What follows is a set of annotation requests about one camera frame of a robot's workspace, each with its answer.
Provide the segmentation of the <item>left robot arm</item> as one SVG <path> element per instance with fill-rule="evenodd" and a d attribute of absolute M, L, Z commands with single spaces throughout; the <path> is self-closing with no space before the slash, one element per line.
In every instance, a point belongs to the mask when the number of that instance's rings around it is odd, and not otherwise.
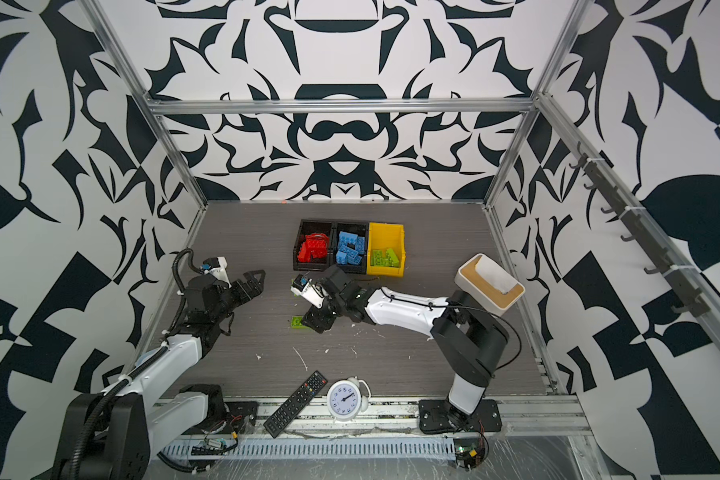
<path fill-rule="evenodd" d="M 163 406 L 157 402 L 220 336 L 230 335 L 235 309 L 263 293 L 266 273 L 252 270 L 230 280 L 225 258 L 211 257 L 183 282 L 179 264 L 193 258 L 193 250 L 185 248 L 173 260 L 180 301 L 159 346 L 116 383 L 97 394 L 81 394 L 68 406 L 51 478 L 141 479 L 152 459 L 185 431 L 213 431 L 226 423 L 217 385 L 190 386 Z"/>

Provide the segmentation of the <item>green lego brick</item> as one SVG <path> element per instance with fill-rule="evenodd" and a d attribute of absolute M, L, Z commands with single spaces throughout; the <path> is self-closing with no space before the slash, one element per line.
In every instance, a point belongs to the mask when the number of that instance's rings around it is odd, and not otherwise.
<path fill-rule="evenodd" d="M 302 324 L 301 316 L 293 316 L 291 319 L 291 327 L 293 329 L 304 329 L 305 326 Z"/>
<path fill-rule="evenodd" d="M 386 267 L 387 257 L 383 250 L 373 250 L 371 253 L 371 265 L 373 267 Z"/>

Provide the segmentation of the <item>green lego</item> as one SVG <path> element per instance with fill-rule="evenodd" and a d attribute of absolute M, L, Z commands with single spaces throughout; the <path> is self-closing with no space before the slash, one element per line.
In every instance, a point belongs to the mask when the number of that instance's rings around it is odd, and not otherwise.
<path fill-rule="evenodd" d="M 390 268 L 398 268 L 400 266 L 400 260 L 392 248 L 388 248 L 385 251 L 385 265 Z"/>

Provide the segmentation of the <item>red lego arch piece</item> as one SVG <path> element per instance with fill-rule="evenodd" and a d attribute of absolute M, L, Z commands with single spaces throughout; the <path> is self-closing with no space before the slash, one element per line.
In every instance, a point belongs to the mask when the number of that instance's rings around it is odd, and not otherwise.
<path fill-rule="evenodd" d="M 322 262 L 328 257 L 330 237 L 323 233 L 306 235 L 302 242 L 297 260 L 299 263 Z"/>

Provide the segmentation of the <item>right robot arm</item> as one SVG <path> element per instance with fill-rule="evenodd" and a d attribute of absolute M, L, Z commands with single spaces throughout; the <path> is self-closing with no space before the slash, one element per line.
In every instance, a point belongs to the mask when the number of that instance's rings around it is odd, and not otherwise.
<path fill-rule="evenodd" d="M 319 278 L 299 274 L 291 291 L 310 304 L 302 324 L 317 333 L 346 317 L 354 323 L 392 326 L 435 341 L 454 372 L 446 404 L 466 418 L 477 410 L 509 344 L 495 315 L 477 306 L 462 290 L 449 297 L 421 297 L 366 284 L 332 266 Z"/>

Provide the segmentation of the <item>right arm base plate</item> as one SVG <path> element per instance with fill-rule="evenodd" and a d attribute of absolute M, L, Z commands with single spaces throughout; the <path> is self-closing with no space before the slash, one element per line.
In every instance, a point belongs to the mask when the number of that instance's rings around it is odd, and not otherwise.
<path fill-rule="evenodd" d="M 494 400 L 481 400 L 476 410 L 469 415 L 446 400 L 418 402 L 418 428 L 427 435 L 480 431 L 495 433 L 501 431 L 502 427 L 498 404 Z"/>

